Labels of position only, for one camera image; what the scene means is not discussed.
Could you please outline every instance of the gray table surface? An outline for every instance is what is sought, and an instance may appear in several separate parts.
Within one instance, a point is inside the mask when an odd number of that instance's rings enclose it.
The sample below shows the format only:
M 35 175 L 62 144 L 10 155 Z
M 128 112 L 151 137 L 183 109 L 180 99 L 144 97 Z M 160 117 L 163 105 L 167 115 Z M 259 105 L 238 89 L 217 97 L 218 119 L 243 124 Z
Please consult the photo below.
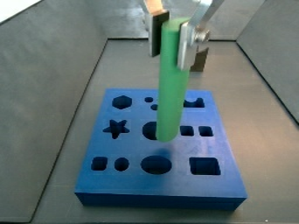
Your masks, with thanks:
M 249 199 L 237 211 L 87 207 L 74 194 L 106 88 L 156 88 L 159 57 L 147 41 L 108 41 L 62 149 L 34 223 L 299 223 L 299 131 L 234 42 L 211 42 L 188 89 L 214 93 Z

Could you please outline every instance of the hexagonal hole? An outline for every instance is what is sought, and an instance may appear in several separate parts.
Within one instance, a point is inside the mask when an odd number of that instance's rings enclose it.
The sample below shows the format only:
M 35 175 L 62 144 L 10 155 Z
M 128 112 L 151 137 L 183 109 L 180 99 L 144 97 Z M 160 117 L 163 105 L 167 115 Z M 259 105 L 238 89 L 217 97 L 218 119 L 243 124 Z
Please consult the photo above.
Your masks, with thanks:
M 116 97 L 112 101 L 112 106 L 118 109 L 127 109 L 132 106 L 132 98 L 122 95 Z

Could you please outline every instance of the small square hole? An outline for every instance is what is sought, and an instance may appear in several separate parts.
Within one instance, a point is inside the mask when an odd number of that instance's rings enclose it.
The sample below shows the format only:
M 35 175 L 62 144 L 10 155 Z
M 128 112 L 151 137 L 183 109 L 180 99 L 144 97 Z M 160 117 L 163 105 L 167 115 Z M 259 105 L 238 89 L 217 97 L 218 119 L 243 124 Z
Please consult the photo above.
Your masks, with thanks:
M 107 157 L 94 157 L 91 170 L 103 172 L 108 167 L 108 158 Z
M 213 137 L 214 136 L 210 126 L 201 126 L 199 131 L 201 131 L 201 136 L 202 137 Z
M 193 126 L 182 126 L 180 131 L 182 131 L 182 135 L 184 137 L 193 137 L 194 136 Z
M 221 175 L 219 160 L 215 157 L 191 157 L 193 175 Z

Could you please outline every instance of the blue foam block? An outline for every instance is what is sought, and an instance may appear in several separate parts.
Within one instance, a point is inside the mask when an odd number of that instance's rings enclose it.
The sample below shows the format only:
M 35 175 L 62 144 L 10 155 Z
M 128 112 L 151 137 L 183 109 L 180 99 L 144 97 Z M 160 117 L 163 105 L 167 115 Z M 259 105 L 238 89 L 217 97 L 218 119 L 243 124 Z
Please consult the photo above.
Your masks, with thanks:
M 188 90 L 182 126 L 155 140 L 158 90 L 108 89 L 75 193 L 86 206 L 234 210 L 247 198 L 210 91 Z

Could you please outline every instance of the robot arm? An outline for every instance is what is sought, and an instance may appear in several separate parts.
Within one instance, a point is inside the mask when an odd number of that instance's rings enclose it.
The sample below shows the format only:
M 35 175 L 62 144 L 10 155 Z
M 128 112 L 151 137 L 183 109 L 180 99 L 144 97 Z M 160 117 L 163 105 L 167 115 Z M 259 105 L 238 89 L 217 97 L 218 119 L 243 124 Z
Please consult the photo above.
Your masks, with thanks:
M 206 29 L 223 0 L 202 0 L 191 18 L 170 20 L 162 0 L 142 2 L 144 24 L 148 30 L 150 55 L 160 56 L 159 105 L 156 119 L 156 139 L 171 141 L 179 131 L 183 114 L 184 94 L 187 90 L 190 69 L 197 50 L 210 39 Z

